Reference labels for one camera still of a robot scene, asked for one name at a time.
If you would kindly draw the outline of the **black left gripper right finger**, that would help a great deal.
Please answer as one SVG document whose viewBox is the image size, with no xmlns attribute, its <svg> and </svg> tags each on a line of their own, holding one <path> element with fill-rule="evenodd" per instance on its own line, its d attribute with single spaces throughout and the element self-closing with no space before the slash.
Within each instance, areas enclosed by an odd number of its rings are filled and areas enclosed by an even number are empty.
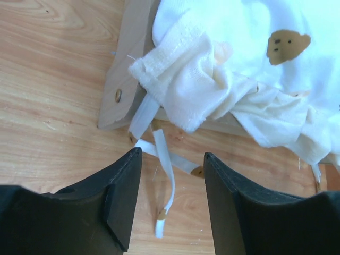
<svg viewBox="0 0 340 255">
<path fill-rule="evenodd" d="M 203 167 L 216 254 L 339 254 L 339 192 L 274 191 L 210 152 Z"/>
</svg>

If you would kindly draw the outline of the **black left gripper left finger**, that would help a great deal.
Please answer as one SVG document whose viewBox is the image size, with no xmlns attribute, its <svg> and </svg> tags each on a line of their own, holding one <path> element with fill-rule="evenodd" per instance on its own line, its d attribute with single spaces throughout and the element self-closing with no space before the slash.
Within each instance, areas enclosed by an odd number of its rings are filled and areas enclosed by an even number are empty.
<svg viewBox="0 0 340 255">
<path fill-rule="evenodd" d="M 133 148 L 56 193 L 1 186 L 1 254 L 123 254 L 130 244 L 142 166 Z"/>
</svg>

